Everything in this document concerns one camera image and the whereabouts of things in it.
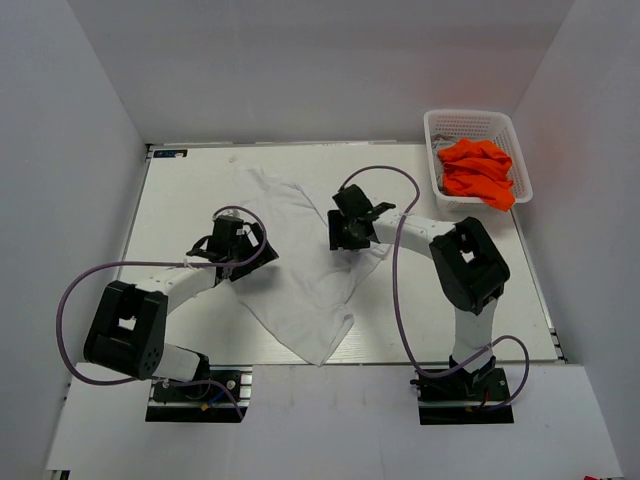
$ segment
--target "orange cloth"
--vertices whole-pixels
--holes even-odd
[[[444,169],[447,195],[480,197],[487,205],[508,211],[515,203],[513,180],[507,178],[512,160],[489,140],[472,142],[463,138],[438,152]]]

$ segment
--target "white backdrop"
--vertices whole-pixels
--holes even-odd
[[[573,0],[70,0],[148,143],[424,138],[513,113]]]
[[[585,365],[625,478],[640,478],[640,5],[578,0],[514,124],[518,208],[565,354]]]
[[[64,0],[0,2],[0,45],[0,465],[2,478],[30,480],[69,380],[58,300],[80,272],[121,257],[144,144]],[[70,302],[75,360],[106,280]]]

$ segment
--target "purple cable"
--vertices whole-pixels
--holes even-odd
[[[497,408],[500,408],[500,407],[503,407],[503,406],[506,406],[506,405],[510,404],[513,400],[515,400],[515,398],[518,395],[520,395],[520,392],[524,388],[524,385],[527,382],[527,378],[529,377],[529,364],[530,364],[529,351],[527,350],[526,345],[524,344],[524,342],[522,342],[522,340],[520,340],[517,337],[514,337],[513,335],[502,335],[502,336],[496,338],[493,342],[491,342],[491,344],[486,345],[482,349],[478,350],[476,353],[474,353],[473,355],[471,355],[469,358],[465,359],[464,361],[460,362],[455,367],[449,368],[447,370],[443,370],[442,372],[431,373],[431,372],[428,372],[428,371],[424,370],[423,368],[421,368],[420,365],[418,364],[418,361],[416,360],[415,356],[413,355],[413,352],[411,351],[411,347],[409,346],[409,341],[407,339],[407,334],[404,331],[404,325],[402,323],[402,314],[400,312],[400,295],[399,295],[399,289],[398,289],[398,254],[400,252],[400,241],[402,239],[402,227],[404,226],[404,224],[405,224],[405,222],[407,220],[407,215],[409,214],[411,209],[415,206],[415,204],[418,203],[418,199],[420,198],[420,187],[418,186],[418,183],[415,181],[415,179],[411,175],[409,175],[407,172],[405,172],[404,170],[402,170],[402,169],[400,169],[398,167],[392,167],[392,166],[389,166],[389,165],[371,165],[369,167],[364,167],[364,168],[361,168],[361,169],[356,170],[355,172],[353,172],[342,183],[342,186],[340,188],[341,189],[344,188],[347,185],[347,183],[349,183],[356,175],[359,175],[362,172],[366,172],[367,170],[392,170],[394,172],[397,172],[397,173],[399,173],[401,175],[404,175],[413,184],[413,187],[415,188],[415,191],[416,191],[416,196],[409,203],[407,208],[404,209],[402,217],[400,218],[400,221],[398,222],[398,228],[396,229],[396,237],[395,237],[394,244],[393,244],[393,256],[392,256],[392,260],[391,260],[391,277],[392,277],[391,281],[392,281],[392,290],[393,290],[393,310],[394,310],[394,314],[395,314],[395,317],[396,317],[396,323],[398,324],[398,332],[400,333],[400,339],[402,340],[402,345],[404,346],[404,349],[407,352],[407,357],[409,357],[409,361],[411,362],[413,367],[416,369],[416,372],[418,373],[418,375],[421,375],[421,376],[423,376],[425,378],[430,378],[430,379],[444,378],[444,377],[448,377],[449,375],[452,375],[452,374],[456,373],[458,370],[466,367],[471,362],[473,362],[476,358],[479,358],[486,351],[488,351],[491,347],[494,347],[495,345],[499,344],[500,342],[503,342],[504,340],[513,340],[518,345],[520,345],[520,347],[522,348],[522,351],[524,352],[525,367],[524,367],[524,375],[522,377],[522,381],[520,382],[520,385],[518,386],[516,391],[513,393],[513,395],[511,395],[507,400],[505,400],[502,403],[499,403],[498,405],[493,405],[491,407],[486,407],[486,410],[495,410]]]
[[[248,259],[242,260],[241,262],[233,262],[233,263],[197,262],[197,263],[188,264],[190,267],[196,267],[196,268],[242,267],[244,265],[247,265],[253,262],[264,251],[264,249],[267,246],[267,229],[265,228],[264,223],[262,223],[262,220],[260,220],[260,218],[258,218],[258,216],[255,213],[253,213],[252,211],[244,207],[240,207],[237,205],[229,205],[227,207],[223,207],[217,210],[213,215],[215,217],[219,215],[221,212],[224,212],[225,210],[232,210],[232,209],[239,210],[241,212],[248,214],[260,226],[260,229],[263,232],[263,239],[262,239],[262,243],[260,244],[260,247],[258,248],[258,251]],[[81,380],[84,383],[88,383],[89,385],[96,385],[96,386],[122,385],[124,383],[135,382],[137,380],[136,378],[123,378],[121,380],[95,380],[93,378],[84,376],[82,373],[78,371],[78,369],[76,369],[75,365],[73,365],[73,363],[71,362],[71,359],[69,358],[69,354],[67,353],[67,349],[64,345],[64,337],[62,335],[62,319],[64,316],[64,307],[67,303],[67,300],[69,299],[69,296],[71,295],[71,292],[73,291],[74,288],[78,286],[78,284],[82,280],[87,278],[89,275],[93,275],[94,273],[99,272],[101,270],[106,270],[108,268],[115,268],[115,267],[184,267],[184,266],[185,266],[184,263],[179,263],[179,262],[143,262],[143,261],[122,260],[118,262],[109,262],[109,263],[104,263],[102,265],[95,266],[93,268],[90,268],[86,272],[83,272],[80,275],[78,275],[69,284],[67,289],[62,294],[62,298],[60,298],[60,303],[58,304],[58,311],[56,312],[56,341],[58,343],[58,351],[60,352],[60,356],[62,357],[62,361],[65,367],[67,367],[67,370],[69,370],[69,372],[71,372],[71,374],[74,377],[76,377],[78,380]],[[215,382],[213,380],[198,380],[195,382],[175,382],[175,381],[170,382],[170,384],[175,387],[189,387],[192,385],[203,385],[204,383],[216,385],[217,387],[221,388],[222,391],[227,395],[227,397],[229,397],[229,399],[231,400],[231,403],[233,403],[240,418],[242,418],[242,412],[238,407],[238,403],[233,398],[233,395],[231,395],[231,392],[229,392],[229,390],[223,385],[221,385],[220,383]]]

